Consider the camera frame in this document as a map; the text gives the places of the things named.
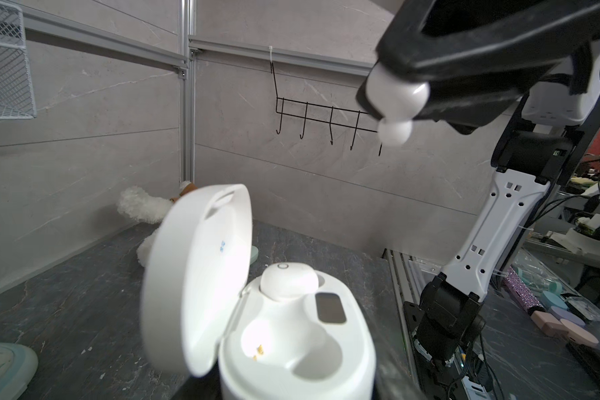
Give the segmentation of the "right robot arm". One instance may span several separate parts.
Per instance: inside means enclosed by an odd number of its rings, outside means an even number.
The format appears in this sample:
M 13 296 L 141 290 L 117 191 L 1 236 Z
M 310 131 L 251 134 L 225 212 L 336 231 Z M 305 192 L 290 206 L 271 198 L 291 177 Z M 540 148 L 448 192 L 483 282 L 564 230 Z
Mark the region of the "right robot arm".
M 418 120 L 469 135 L 513 110 L 478 218 L 419 301 L 413 348 L 442 368 L 474 343 L 493 271 L 566 178 L 600 96 L 600 1 L 405 1 L 376 55 L 357 100 L 385 146 Z

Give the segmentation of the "white earbud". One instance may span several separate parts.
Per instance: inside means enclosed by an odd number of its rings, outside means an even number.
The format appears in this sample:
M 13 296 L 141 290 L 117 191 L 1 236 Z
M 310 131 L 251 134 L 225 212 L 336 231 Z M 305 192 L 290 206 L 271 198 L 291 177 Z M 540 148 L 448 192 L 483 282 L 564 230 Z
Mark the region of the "white earbud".
M 315 293 L 319 288 L 316 271 L 305 263 L 275 263 L 263 272 L 260 292 L 276 302 L 290 302 Z
M 423 111 L 429 95 L 429 83 L 410 83 L 377 63 L 365 83 L 366 99 L 380 114 L 378 137 L 383 146 L 400 147 L 409 140 L 413 120 Z

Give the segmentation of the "white earbud case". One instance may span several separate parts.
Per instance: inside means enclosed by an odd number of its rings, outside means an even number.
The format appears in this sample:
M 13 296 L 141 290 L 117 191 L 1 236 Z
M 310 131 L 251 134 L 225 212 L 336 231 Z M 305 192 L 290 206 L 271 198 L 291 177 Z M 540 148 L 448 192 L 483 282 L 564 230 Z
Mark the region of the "white earbud case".
M 376 352 L 347 285 L 276 302 L 250 278 L 252 206 L 241 184 L 195 190 L 170 209 L 148 255 L 140 326 L 158 370 L 217 368 L 225 399 L 369 399 Z

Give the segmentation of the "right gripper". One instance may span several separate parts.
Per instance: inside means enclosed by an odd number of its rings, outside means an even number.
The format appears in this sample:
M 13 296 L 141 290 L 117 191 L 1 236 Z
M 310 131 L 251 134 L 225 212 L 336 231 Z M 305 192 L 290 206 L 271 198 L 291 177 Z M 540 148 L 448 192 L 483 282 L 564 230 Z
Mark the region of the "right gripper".
M 386 1 L 377 60 L 429 83 L 415 120 L 469 134 L 527 97 L 539 123 L 581 123 L 600 94 L 600 1 Z M 366 99 L 359 105 L 378 121 Z

